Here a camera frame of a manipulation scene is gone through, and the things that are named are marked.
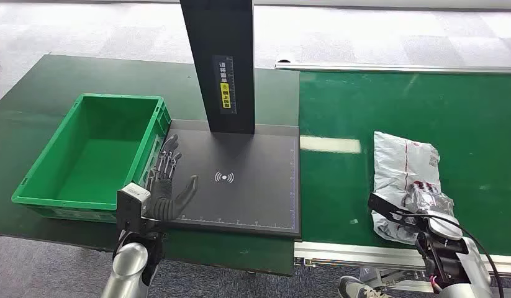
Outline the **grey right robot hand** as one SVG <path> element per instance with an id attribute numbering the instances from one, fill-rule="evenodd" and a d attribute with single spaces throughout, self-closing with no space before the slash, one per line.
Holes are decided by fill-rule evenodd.
<path id="1" fill-rule="evenodd" d="M 434 184 L 415 181 L 409 187 L 403 206 L 414 213 L 435 212 L 454 216 L 454 201 Z"/>

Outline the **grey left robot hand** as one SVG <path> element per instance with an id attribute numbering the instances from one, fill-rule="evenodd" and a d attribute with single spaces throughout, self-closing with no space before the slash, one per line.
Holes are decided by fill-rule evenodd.
<path id="1" fill-rule="evenodd" d="M 182 157 L 182 153 L 177 151 L 178 146 L 177 134 L 165 140 L 146 181 L 146 188 L 151 192 L 147 216 L 164 223 L 177 219 L 198 190 L 199 177 L 192 175 L 186 187 L 173 196 L 174 172 Z"/>

